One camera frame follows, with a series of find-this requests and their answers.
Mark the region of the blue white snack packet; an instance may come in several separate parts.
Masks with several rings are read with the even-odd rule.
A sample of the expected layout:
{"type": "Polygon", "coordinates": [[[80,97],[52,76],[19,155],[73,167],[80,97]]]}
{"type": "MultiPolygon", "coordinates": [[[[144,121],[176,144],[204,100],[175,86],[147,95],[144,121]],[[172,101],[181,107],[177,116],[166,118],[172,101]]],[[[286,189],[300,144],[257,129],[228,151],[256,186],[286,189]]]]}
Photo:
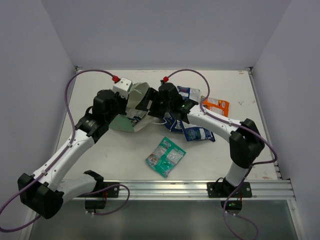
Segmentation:
{"type": "Polygon", "coordinates": [[[164,126],[173,133],[182,133],[183,129],[181,127],[181,123],[177,120],[171,113],[167,112],[163,117],[164,126]]]}
{"type": "Polygon", "coordinates": [[[193,100],[200,102],[201,91],[197,88],[177,86],[178,93],[182,96],[184,100],[193,100]]]}
{"type": "Polygon", "coordinates": [[[126,117],[131,122],[131,125],[134,127],[138,122],[140,122],[145,115],[147,114],[146,111],[138,110],[134,108],[126,108],[126,117]]]}

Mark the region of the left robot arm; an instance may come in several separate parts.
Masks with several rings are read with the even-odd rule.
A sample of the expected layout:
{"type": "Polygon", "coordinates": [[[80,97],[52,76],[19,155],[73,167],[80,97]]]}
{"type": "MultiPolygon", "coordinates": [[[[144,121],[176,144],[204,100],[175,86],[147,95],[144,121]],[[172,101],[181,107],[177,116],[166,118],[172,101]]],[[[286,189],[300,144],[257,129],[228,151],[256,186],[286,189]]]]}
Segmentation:
{"type": "Polygon", "coordinates": [[[84,116],[72,127],[72,134],[62,147],[39,169],[22,174],[17,185],[20,201],[41,217],[50,219],[69,200],[90,193],[103,193],[104,178],[87,170],[75,182],[63,178],[77,160],[109,130],[118,115],[125,115],[134,92],[118,87],[100,90],[84,116]]]}

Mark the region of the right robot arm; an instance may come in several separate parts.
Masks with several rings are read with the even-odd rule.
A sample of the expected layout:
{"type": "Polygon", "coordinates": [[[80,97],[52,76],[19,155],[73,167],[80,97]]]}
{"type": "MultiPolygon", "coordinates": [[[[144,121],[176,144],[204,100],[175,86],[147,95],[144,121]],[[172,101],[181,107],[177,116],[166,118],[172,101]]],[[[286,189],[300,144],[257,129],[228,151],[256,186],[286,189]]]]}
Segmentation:
{"type": "Polygon", "coordinates": [[[148,88],[135,108],[159,119],[170,113],[176,120],[205,128],[226,140],[232,160],[222,185],[227,196],[235,196],[241,190],[241,182],[265,147],[251,119],[234,120],[205,109],[195,100],[184,99],[172,83],[164,83],[157,90],[148,88]]]}

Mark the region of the green paper gift bag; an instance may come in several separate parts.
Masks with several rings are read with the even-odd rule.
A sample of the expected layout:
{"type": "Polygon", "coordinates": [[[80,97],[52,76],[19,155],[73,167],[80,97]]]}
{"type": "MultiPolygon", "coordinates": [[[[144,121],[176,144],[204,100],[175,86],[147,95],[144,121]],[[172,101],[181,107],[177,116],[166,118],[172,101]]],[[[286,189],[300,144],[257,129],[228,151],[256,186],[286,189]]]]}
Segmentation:
{"type": "MultiPolygon", "coordinates": [[[[128,103],[126,108],[136,109],[137,104],[142,101],[149,87],[150,86],[147,82],[138,82],[133,84],[128,95],[128,103]]],[[[148,115],[147,112],[147,114],[140,122],[138,122],[135,126],[132,126],[130,120],[126,117],[126,115],[119,114],[111,122],[109,128],[117,131],[136,133],[145,126],[157,122],[158,119],[148,115]]]]}

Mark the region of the orange snack packet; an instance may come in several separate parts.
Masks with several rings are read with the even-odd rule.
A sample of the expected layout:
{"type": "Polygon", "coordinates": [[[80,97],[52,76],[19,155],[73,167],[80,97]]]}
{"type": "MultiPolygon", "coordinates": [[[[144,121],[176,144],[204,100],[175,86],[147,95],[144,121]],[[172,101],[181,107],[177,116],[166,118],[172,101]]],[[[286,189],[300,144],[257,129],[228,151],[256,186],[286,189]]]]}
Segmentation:
{"type": "Polygon", "coordinates": [[[203,101],[203,106],[219,115],[222,115],[224,117],[229,116],[229,106],[230,103],[228,101],[222,100],[222,99],[216,99],[213,97],[208,97],[206,100],[203,101]]]}

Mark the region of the green snack packet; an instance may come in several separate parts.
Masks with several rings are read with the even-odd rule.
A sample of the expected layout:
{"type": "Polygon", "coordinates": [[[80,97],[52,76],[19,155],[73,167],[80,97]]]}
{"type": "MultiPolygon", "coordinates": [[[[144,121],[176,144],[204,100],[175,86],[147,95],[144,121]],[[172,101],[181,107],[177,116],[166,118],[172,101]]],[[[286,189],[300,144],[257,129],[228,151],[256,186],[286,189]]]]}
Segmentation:
{"type": "Polygon", "coordinates": [[[168,137],[164,137],[145,162],[155,172],[167,178],[186,152],[168,137]]]}

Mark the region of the dark blue snack packet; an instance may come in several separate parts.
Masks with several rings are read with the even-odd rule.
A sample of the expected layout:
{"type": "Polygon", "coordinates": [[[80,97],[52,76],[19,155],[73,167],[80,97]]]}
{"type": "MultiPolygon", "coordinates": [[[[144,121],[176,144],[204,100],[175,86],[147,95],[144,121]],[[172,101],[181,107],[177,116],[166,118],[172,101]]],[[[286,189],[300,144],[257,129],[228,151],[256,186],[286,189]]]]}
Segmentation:
{"type": "Polygon", "coordinates": [[[211,142],[216,141],[214,134],[204,127],[200,127],[190,123],[185,123],[183,121],[180,122],[180,125],[187,142],[204,140],[208,140],[211,142]]]}

